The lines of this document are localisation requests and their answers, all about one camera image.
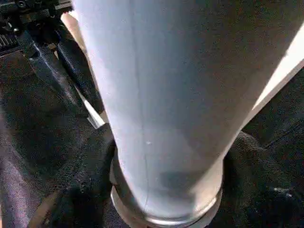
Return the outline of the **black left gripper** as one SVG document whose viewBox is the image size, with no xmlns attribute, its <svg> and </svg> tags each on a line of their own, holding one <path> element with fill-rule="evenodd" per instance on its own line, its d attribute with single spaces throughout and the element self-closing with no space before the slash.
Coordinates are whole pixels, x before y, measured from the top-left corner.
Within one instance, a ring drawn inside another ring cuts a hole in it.
<svg viewBox="0 0 304 228">
<path fill-rule="evenodd" d="M 73 37 L 61 20 L 72 10 L 70 0 L 2 0 L 0 2 L 0 57 L 20 51 L 36 75 L 62 100 L 68 110 L 87 115 L 68 73 L 52 52 Z"/>
</svg>

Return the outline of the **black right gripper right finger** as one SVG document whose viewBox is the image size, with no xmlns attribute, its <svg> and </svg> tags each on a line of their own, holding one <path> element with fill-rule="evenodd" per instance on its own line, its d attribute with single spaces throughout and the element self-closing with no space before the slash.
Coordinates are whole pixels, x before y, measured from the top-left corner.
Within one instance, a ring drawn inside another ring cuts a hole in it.
<svg viewBox="0 0 304 228">
<path fill-rule="evenodd" d="M 302 228 L 304 198 L 270 153 L 240 132 L 224 159 L 223 194 L 210 228 Z"/>
</svg>

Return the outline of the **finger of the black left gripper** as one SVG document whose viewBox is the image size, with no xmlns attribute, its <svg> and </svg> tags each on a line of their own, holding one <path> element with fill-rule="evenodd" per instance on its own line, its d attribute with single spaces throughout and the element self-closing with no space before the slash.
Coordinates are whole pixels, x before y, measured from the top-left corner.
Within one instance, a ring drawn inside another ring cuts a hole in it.
<svg viewBox="0 0 304 228">
<path fill-rule="evenodd" d="M 59 42 L 57 52 L 59 60 L 81 94 L 99 114 L 102 113 L 104 105 L 101 96 L 95 86 L 86 56 L 79 45 L 76 42 Z"/>
</svg>

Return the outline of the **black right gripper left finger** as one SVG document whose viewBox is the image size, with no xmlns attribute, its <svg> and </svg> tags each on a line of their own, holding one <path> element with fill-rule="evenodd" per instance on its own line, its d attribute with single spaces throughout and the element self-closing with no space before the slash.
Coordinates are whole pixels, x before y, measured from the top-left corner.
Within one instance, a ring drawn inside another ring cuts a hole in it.
<svg viewBox="0 0 304 228">
<path fill-rule="evenodd" d="M 61 191 L 54 212 L 56 228 L 126 228 L 110 201 L 110 166 L 114 140 L 96 141 L 81 148 L 65 172 L 68 185 Z"/>
</svg>

